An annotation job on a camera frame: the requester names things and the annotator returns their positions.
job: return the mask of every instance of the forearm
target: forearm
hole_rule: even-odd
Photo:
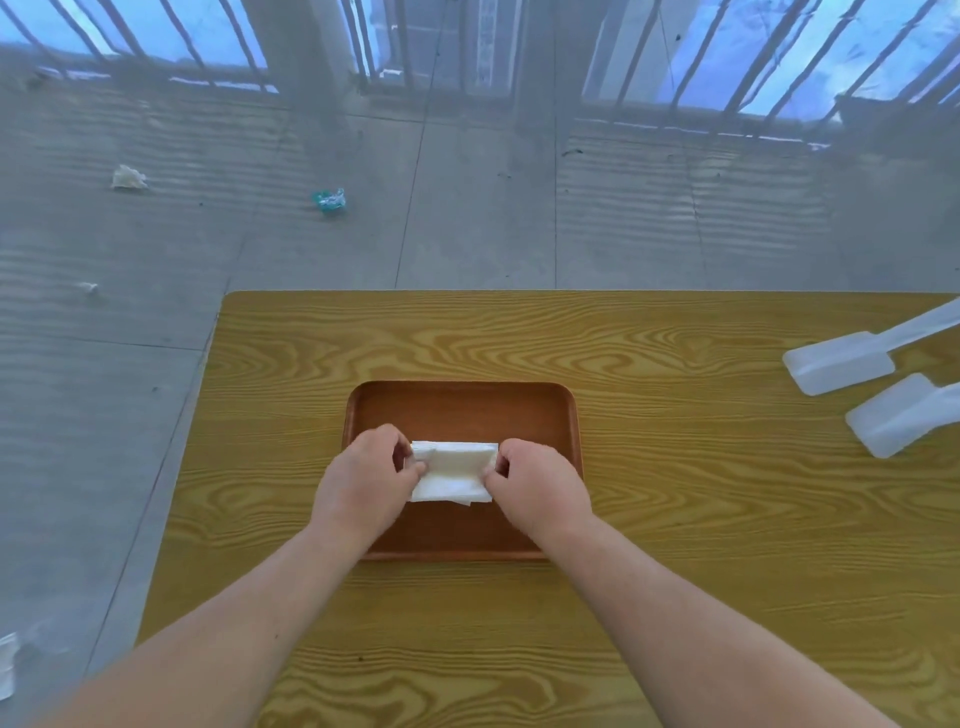
[[[246,576],[98,675],[44,728],[249,725],[356,555],[302,531]]]
[[[856,693],[598,519],[547,549],[668,726],[889,726]]]

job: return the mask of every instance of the blue plastic wrapper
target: blue plastic wrapper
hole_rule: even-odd
[[[344,194],[344,188],[340,187],[336,192],[328,189],[322,189],[320,192],[314,192],[313,201],[320,208],[323,214],[336,212],[339,209],[346,209],[347,195]]]

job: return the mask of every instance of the hand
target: hand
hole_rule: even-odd
[[[308,528],[348,539],[362,556],[396,521],[426,471],[425,463],[403,467],[411,454],[410,442],[393,425],[360,433],[327,467]]]
[[[553,448],[506,440],[484,485],[515,528],[544,552],[560,537],[590,522],[593,511],[584,481]]]

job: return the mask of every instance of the left hand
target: left hand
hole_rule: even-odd
[[[362,549],[359,558],[396,521],[426,472],[425,463],[403,467],[411,454],[410,442],[393,425],[360,433],[327,467],[308,527],[349,539]]]

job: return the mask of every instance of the tray rim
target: tray rim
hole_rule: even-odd
[[[561,390],[564,398],[572,405],[567,408],[567,425],[570,431],[573,459],[570,464],[577,474],[584,477],[583,451],[580,440],[580,413],[577,409],[577,398],[570,388],[559,381],[546,379],[365,379],[359,382],[350,391],[345,405],[344,431],[341,436],[341,451],[347,448],[352,442],[349,439],[350,431],[353,429],[353,418],[356,411],[356,401],[363,395],[363,390],[369,388],[372,384],[380,383],[412,383],[412,384],[471,384],[471,385],[510,385],[510,384],[545,384],[551,387],[557,387]],[[528,561],[542,562],[547,561],[546,554],[539,548],[525,551],[367,551],[361,561],[366,562],[434,562],[434,563],[453,563],[464,561],[486,561],[486,562],[511,562]]]
[[[570,435],[572,436],[572,445],[573,445],[573,457],[574,459],[570,461],[570,464],[577,471],[577,474],[583,478],[584,476],[584,466],[583,466],[583,452],[582,445],[580,442],[580,412],[577,408],[577,398],[574,396],[573,392],[570,391],[570,388],[564,384],[561,384],[559,381],[550,381],[547,379],[365,379],[364,381],[357,384],[350,390],[350,394],[347,397],[347,403],[344,407],[344,431],[340,439],[340,450],[343,451],[347,449],[347,446],[352,442],[349,439],[349,433],[352,430],[353,425],[353,413],[355,411],[354,404],[360,398],[362,392],[361,390],[369,387],[371,384],[381,384],[384,382],[390,383],[416,383],[416,384],[472,384],[472,385],[497,385],[497,384],[546,384],[551,387],[557,387],[564,392],[564,396],[573,403],[573,408],[568,412],[567,420],[570,427]]]

